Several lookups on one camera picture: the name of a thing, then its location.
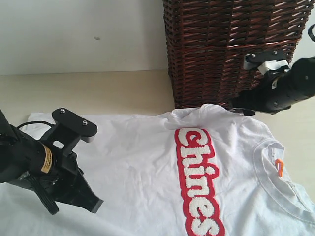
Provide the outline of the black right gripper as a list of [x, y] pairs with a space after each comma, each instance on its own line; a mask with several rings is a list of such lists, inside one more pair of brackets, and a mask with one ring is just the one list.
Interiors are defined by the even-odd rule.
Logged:
[[267, 95], [271, 91], [272, 83], [283, 75], [283, 72], [267, 72], [264, 74], [260, 83], [252, 90], [245, 90], [230, 100], [230, 111], [242, 113], [245, 116], [254, 116], [256, 112], [274, 115], [278, 112], [289, 110], [290, 105], [284, 108], [278, 108], [278, 103], [273, 104], [276, 107], [272, 110], [267, 107]]

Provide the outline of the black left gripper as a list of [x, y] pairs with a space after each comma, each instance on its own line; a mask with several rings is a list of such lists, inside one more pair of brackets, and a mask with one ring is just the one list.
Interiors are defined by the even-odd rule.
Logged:
[[51, 215], [59, 212], [57, 202], [97, 213], [103, 200], [95, 195], [78, 167], [74, 147], [82, 136], [68, 128], [50, 128], [40, 142], [50, 150], [52, 164], [48, 173], [24, 171], [14, 185], [33, 191]]

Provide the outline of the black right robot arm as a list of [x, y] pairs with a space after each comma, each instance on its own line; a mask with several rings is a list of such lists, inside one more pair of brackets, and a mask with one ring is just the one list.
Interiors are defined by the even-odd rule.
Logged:
[[269, 70], [260, 83], [243, 91], [230, 102], [230, 111], [253, 116], [274, 115], [315, 96], [315, 58], [300, 58], [292, 67]]

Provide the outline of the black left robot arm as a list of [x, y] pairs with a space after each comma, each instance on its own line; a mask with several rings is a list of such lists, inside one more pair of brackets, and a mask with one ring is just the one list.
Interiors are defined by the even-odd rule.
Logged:
[[91, 142], [97, 125], [65, 108], [52, 118], [36, 140], [0, 115], [0, 181], [33, 191], [51, 215], [59, 211], [57, 203], [96, 213], [103, 200], [85, 180], [73, 149], [79, 141]]

